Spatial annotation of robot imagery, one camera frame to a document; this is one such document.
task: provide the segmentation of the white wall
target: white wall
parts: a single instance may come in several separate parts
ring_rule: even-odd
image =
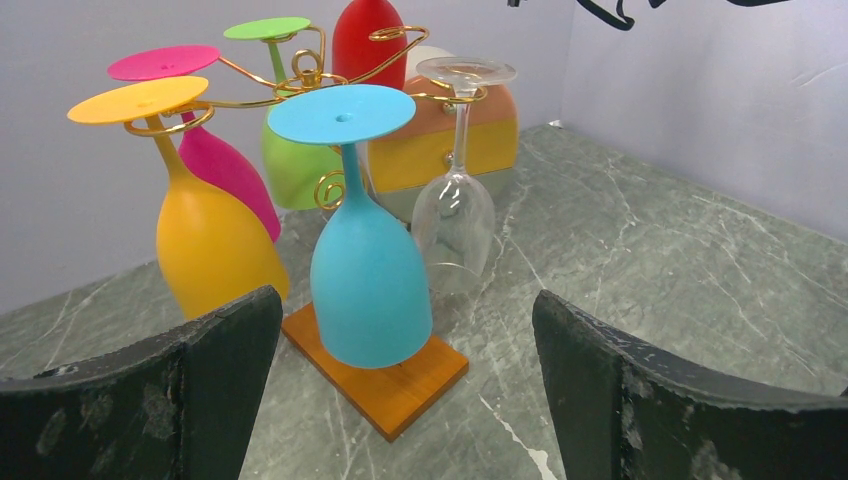
[[[429,27],[429,45],[490,57],[520,72],[512,85],[523,126],[553,120],[563,65],[553,54],[566,36],[561,1],[395,0],[408,24]],[[166,189],[152,141],[120,127],[66,119],[79,101],[119,86],[113,61],[176,44],[216,45],[230,59],[271,77],[267,50],[221,35],[237,23],[304,16],[332,32],[346,0],[0,1],[0,312],[154,259]],[[284,47],[307,46],[299,39]],[[268,91],[222,66],[202,72],[208,97],[261,99]],[[221,111],[209,129],[259,161],[260,111]]]
[[[563,123],[848,241],[848,2],[624,6],[575,10]]]

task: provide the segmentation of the black object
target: black object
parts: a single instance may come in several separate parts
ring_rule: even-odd
[[[788,2],[789,0],[726,0],[728,3],[732,3],[738,7],[762,7],[765,5],[771,5],[773,3],[781,3]],[[648,0],[648,4],[651,8],[659,8],[662,6],[666,0]],[[606,23],[607,25],[622,31],[629,31],[633,28],[633,25],[636,24],[636,21],[628,17],[624,13],[624,0],[618,0],[615,4],[615,15],[606,11],[603,7],[598,5],[592,0],[577,0],[577,3],[580,4],[581,7],[585,8],[589,13],[598,17],[601,21]]]
[[[0,382],[0,478],[238,478],[282,313],[263,287],[117,352]]]
[[[848,398],[710,370],[546,290],[533,328],[568,480],[848,479]]]

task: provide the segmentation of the glass stem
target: glass stem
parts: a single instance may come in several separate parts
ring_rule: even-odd
[[[188,122],[194,120],[194,112],[192,111],[192,112],[181,113],[180,117],[182,117],[183,123],[188,123]]]
[[[147,121],[147,126],[153,130],[162,130],[165,128],[162,125],[162,119],[159,118],[158,114],[151,115],[145,118],[145,120]],[[162,160],[165,161],[165,167],[168,169],[168,176],[170,177],[171,182],[182,180],[191,176],[188,168],[186,168],[183,160],[177,153],[177,149],[174,147],[171,137],[167,135],[157,135],[153,137],[153,140],[156,141],[156,146],[159,148]]]
[[[367,200],[368,194],[362,185],[362,174],[359,171],[359,155],[356,153],[355,143],[342,145],[342,167],[345,174],[344,203],[353,204]]]
[[[459,98],[473,97],[477,89],[460,90],[454,89]],[[470,103],[458,103],[456,105],[456,135],[454,135],[453,162],[451,173],[465,173],[465,161],[468,151],[468,119],[470,117]]]
[[[279,84],[286,79],[286,69],[283,67],[283,59],[280,57],[280,49],[277,48],[276,43],[269,43],[268,51],[271,53],[271,65],[274,67],[274,78]]]

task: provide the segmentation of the black drawing on wall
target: black drawing on wall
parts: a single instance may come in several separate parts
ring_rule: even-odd
[[[658,8],[665,3],[666,0],[648,0],[651,8]],[[789,0],[726,0],[728,3],[739,7],[762,7],[772,3],[788,2]],[[577,0],[583,8],[588,10],[592,15],[603,20],[607,25],[619,30],[627,31],[633,28],[636,23],[632,17],[628,17],[624,13],[624,0],[618,0],[615,5],[615,14],[606,11],[603,7],[597,5],[592,0]]]

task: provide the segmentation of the pink wine glass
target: pink wine glass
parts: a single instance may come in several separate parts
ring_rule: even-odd
[[[220,56],[217,48],[206,45],[157,48],[118,60],[107,72],[115,80],[142,82],[189,75],[215,63]],[[194,113],[186,112],[182,117],[188,122],[194,119]],[[282,230],[280,220],[262,177],[244,155],[202,126],[183,134],[179,154],[191,173],[247,205],[265,225],[271,241],[277,241]]]

